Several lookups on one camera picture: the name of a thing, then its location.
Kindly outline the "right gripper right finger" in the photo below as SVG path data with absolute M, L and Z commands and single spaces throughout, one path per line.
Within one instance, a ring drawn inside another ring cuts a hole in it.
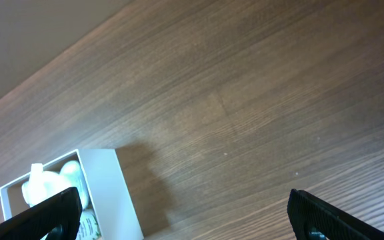
M 384 232 L 304 190 L 291 190 L 287 214 L 297 240 L 384 240 Z

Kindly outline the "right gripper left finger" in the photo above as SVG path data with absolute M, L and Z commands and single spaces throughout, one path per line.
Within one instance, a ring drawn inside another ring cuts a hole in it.
M 76 187 L 69 187 L 0 224 L 0 240 L 75 240 L 82 205 Z

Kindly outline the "white floral squeeze tube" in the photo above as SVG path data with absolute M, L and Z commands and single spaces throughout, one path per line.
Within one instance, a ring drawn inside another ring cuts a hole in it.
M 96 240 L 101 237 L 94 211 L 84 210 L 80 216 L 79 229 L 75 240 Z

